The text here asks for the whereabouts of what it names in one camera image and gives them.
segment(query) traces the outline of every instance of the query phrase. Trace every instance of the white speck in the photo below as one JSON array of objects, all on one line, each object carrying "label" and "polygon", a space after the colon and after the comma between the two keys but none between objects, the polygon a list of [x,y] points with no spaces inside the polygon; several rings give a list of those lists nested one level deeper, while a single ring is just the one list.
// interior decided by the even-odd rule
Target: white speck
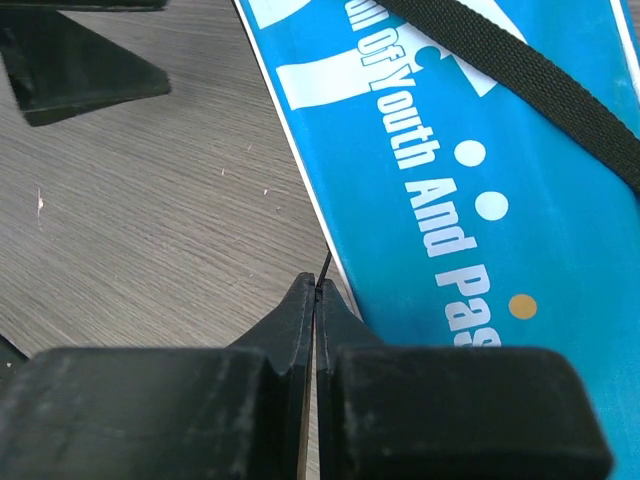
[{"label": "white speck", "polygon": [[476,198],[476,211],[485,220],[495,222],[509,211],[509,200],[500,192],[484,192]]},{"label": "white speck", "polygon": [[465,167],[477,167],[487,158],[487,149],[476,140],[466,140],[458,144],[453,156]]},{"label": "white speck", "polygon": [[38,189],[38,218],[40,218],[40,210],[44,208],[44,200],[40,196],[40,189]]},{"label": "white speck", "polygon": [[44,200],[40,195],[40,188],[38,188],[38,210],[36,211],[36,217],[38,218],[38,228],[42,231],[42,224],[40,223],[40,210],[44,208]]}]

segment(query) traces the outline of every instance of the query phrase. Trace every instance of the black plastic part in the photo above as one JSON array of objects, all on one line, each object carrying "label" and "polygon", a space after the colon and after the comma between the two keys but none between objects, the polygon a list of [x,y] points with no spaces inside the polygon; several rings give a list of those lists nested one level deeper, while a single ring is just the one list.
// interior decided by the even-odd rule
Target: black plastic part
[{"label": "black plastic part", "polygon": [[0,478],[293,480],[306,468],[314,278],[226,349],[57,349],[0,402]]},{"label": "black plastic part", "polygon": [[611,470],[582,383],[555,353],[373,347],[344,349],[337,363],[332,478],[603,480]]},{"label": "black plastic part", "polygon": [[27,360],[27,356],[18,350],[15,345],[0,336],[0,392]]},{"label": "black plastic part", "polygon": [[229,348],[255,347],[265,352],[279,376],[273,396],[280,416],[278,437],[282,478],[304,478],[309,431],[314,277],[298,275],[280,304]]},{"label": "black plastic part", "polygon": [[560,355],[386,346],[331,280],[301,274],[226,349],[58,349],[27,362],[0,398],[0,478],[304,478],[313,322],[325,480],[611,470]]},{"label": "black plastic part", "polygon": [[82,12],[152,12],[166,5],[167,0],[0,0],[0,8]]},{"label": "black plastic part", "polygon": [[0,52],[32,126],[169,93],[164,71],[53,11],[0,9]]},{"label": "black plastic part", "polygon": [[367,326],[344,303],[332,280],[325,280],[317,290],[315,312],[316,370],[318,386],[318,436],[320,474],[323,479],[337,479],[331,379],[339,352],[345,347],[383,345]]}]

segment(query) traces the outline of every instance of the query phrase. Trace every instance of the white letter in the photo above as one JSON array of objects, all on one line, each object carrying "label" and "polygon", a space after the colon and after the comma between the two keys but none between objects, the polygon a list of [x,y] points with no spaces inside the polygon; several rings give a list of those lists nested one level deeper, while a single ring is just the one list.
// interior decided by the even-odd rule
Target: white letter
[{"label": "white letter", "polygon": [[464,302],[450,303],[444,308],[444,313],[452,332],[479,327],[491,320],[489,305],[481,298],[469,300],[468,307]]},{"label": "white letter", "polygon": [[407,189],[407,193],[420,192],[420,195],[411,199],[411,206],[414,210],[457,190],[453,178],[407,182],[404,187]]},{"label": "white letter", "polygon": [[378,99],[378,110],[385,115],[394,113],[413,105],[413,97],[407,90],[392,93]]},{"label": "white letter", "polygon": [[424,128],[420,125],[415,130],[391,137],[391,148],[397,150],[403,143],[413,142],[414,140],[422,140],[423,142],[426,142],[427,138],[431,135],[433,135],[433,129],[431,127]]},{"label": "white letter", "polygon": [[395,28],[385,28],[368,37],[364,37],[358,42],[358,51],[362,55],[371,55],[379,50],[393,45],[398,40],[398,32]]},{"label": "white letter", "polygon": [[374,53],[368,57],[362,57],[362,65],[368,67],[374,63],[379,63],[385,60],[390,62],[401,57],[404,57],[404,48],[400,45],[391,45],[390,47],[385,48],[382,52]]},{"label": "white letter", "polygon": [[461,268],[452,272],[436,275],[436,283],[439,287],[447,285],[458,286],[458,291],[465,297],[474,297],[487,293],[491,288],[489,275],[484,265]]},{"label": "white letter", "polygon": [[455,336],[453,344],[456,347],[499,347],[502,345],[500,335],[493,328],[485,327],[476,331],[471,341],[469,332],[462,332]]},{"label": "white letter", "polygon": [[421,232],[430,232],[438,228],[449,227],[458,223],[458,212],[453,202],[440,203],[431,207],[420,208],[414,212]]},{"label": "white letter", "polygon": [[382,123],[387,133],[399,132],[407,128],[416,127],[422,123],[416,107],[400,110],[382,117]]},{"label": "white letter", "polygon": [[411,155],[411,158],[406,160],[400,160],[398,167],[400,170],[406,170],[407,168],[418,167],[426,163],[431,163],[436,159],[436,152],[440,148],[440,142],[432,140],[427,143],[421,143],[420,145],[414,145],[413,147],[406,147],[401,150],[396,150],[396,158],[405,158]]},{"label": "white letter", "polygon": [[443,230],[427,233],[424,236],[424,246],[427,247],[429,258],[447,255],[476,248],[478,244],[473,237],[465,237],[460,227],[449,227]]},{"label": "white letter", "polygon": [[392,73],[387,78],[383,78],[381,80],[376,80],[375,82],[371,82],[372,90],[382,90],[383,88],[391,88],[391,87],[415,87],[416,82],[413,78],[404,78],[407,75],[411,74],[411,69],[405,65],[400,68],[397,72]]}]

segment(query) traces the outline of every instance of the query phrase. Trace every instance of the blue printed fabric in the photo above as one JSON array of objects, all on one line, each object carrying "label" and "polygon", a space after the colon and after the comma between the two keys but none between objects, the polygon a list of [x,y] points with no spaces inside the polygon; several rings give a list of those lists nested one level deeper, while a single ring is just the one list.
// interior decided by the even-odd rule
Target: blue printed fabric
[{"label": "blue printed fabric", "polygon": [[[620,0],[459,0],[636,134]],[[632,192],[507,88],[373,0],[236,0],[364,321],[386,341],[532,345],[577,368],[640,479]]]}]

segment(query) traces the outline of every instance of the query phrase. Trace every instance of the white dot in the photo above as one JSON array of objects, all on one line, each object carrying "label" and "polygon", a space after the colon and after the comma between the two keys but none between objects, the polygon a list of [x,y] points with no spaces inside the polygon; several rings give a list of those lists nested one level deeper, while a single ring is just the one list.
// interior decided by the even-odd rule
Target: white dot
[{"label": "white dot", "polygon": [[487,149],[475,140],[465,140],[453,152],[456,160],[465,167],[477,167],[487,158]]},{"label": "white dot", "polygon": [[509,211],[509,200],[500,192],[484,192],[476,198],[476,211],[485,220],[495,222]]}]

